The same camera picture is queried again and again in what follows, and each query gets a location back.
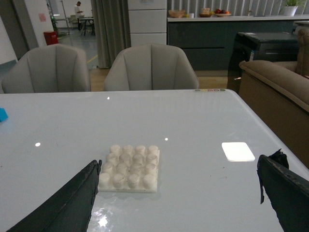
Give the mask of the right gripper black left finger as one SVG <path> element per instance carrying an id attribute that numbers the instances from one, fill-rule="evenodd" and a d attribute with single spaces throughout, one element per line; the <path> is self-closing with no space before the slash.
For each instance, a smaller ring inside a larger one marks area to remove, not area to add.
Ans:
<path id="1" fill-rule="evenodd" d="M 91 218 L 102 161 L 91 161 L 10 232 L 85 232 Z"/>

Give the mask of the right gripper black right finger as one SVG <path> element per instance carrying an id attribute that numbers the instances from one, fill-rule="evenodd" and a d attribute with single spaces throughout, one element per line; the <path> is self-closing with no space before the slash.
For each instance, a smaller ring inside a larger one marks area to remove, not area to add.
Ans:
<path id="1" fill-rule="evenodd" d="M 261 200 L 264 192 L 285 232 L 309 230 L 309 182 L 289 170 L 287 155 L 279 149 L 270 156 L 260 155 L 257 163 Z"/>

